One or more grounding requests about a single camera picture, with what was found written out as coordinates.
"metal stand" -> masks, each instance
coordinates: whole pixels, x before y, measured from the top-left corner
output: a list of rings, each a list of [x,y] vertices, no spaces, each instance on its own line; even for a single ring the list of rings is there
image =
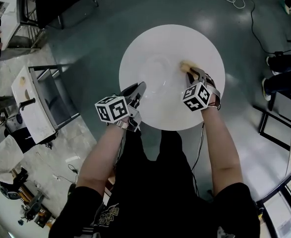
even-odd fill
[[[285,94],[283,92],[280,92],[280,94],[284,95],[285,97],[289,98],[291,100],[291,94]],[[291,119],[283,116],[283,115],[280,115],[279,116],[281,118],[279,118],[278,116],[274,115],[274,113],[272,112],[273,110],[273,105],[274,105],[274,102],[275,102],[275,97],[276,97],[276,94],[273,94],[271,96],[271,100],[269,102],[269,105],[268,105],[268,109],[269,110],[264,110],[258,106],[253,106],[256,110],[258,111],[261,111],[263,113],[263,116],[262,116],[262,120],[261,120],[261,123],[260,123],[260,126],[259,126],[259,133],[261,136],[269,139],[270,141],[276,143],[277,145],[283,147],[284,149],[286,150],[290,150],[290,146],[288,144],[285,144],[284,142],[276,139],[275,137],[272,137],[271,135],[268,135],[264,132],[264,129],[265,129],[265,126],[266,126],[266,123],[268,121],[268,117],[272,117],[274,118],[275,120],[283,123],[285,126],[291,128]]]

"gray floor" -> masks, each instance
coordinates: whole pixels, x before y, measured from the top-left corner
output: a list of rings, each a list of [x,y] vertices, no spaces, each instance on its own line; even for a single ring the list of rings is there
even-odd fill
[[[226,87],[221,114],[236,143],[244,181],[254,199],[262,198],[277,186],[285,177],[289,153],[257,133],[261,113],[252,105],[267,105],[261,93],[261,79],[272,75],[264,62],[266,54],[251,33],[252,2],[245,0],[246,7],[236,9],[224,0],[98,1],[98,8],[93,8],[89,0],[78,2],[63,15],[66,29],[49,30],[54,58],[65,64],[66,87],[93,136],[100,138],[105,129],[94,104],[119,92],[119,65],[128,45],[158,25],[188,26],[204,34],[223,59]],[[254,30],[264,48],[270,52],[290,49],[287,39],[291,38],[291,15],[285,14],[281,0],[254,1]],[[146,154],[154,160],[160,132],[146,124],[141,128]],[[290,142],[287,128],[272,124],[268,129]],[[200,130],[201,124],[180,132],[191,165]],[[212,184],[206,141],[196,166],[196,178],[201,196],[208,198],[207,190]]]

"printed graphic on shirt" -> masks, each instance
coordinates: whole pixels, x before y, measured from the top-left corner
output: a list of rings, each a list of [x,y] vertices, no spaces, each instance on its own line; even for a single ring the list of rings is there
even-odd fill
[[[100,214],[98,221],[99,226],[107,228],[110,225],[110,222],[114,221],[115,216],[118,216],[119,214],[119,207],[117,207],[117,205],[118,204],[110,206]]]
[[[222,227],[218,227],[217,238],[235,238],[235,235],[229,235]]]

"tan object on plate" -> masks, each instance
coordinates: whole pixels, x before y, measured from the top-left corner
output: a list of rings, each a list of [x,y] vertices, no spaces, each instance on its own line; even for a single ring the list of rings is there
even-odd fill
[[[194,80],[198,79],[198,75],[193,73],[190,68],[199,68],[197,64],[189,60],[183,60],[180,62],[180,70],[184,73],[190,73],[194,77]]]

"tiled floor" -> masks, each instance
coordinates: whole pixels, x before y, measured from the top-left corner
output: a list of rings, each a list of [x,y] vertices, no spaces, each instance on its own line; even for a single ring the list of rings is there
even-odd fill
[[[0,96],[11,95],[11,84],[23,66],[55,64],[48,45],[35,53],[0,62]],[[80,169],[84,159],[96,144],[88,127],[81,117],[76,118],[59,131],[50,150],[44,145],[36,145],[24,154],[20,163],[29,173],[27,187],[34,193],[40,189],[48,199],[44,205],[58,216],[66,203],[67,192],[76,174],[68,164]]]

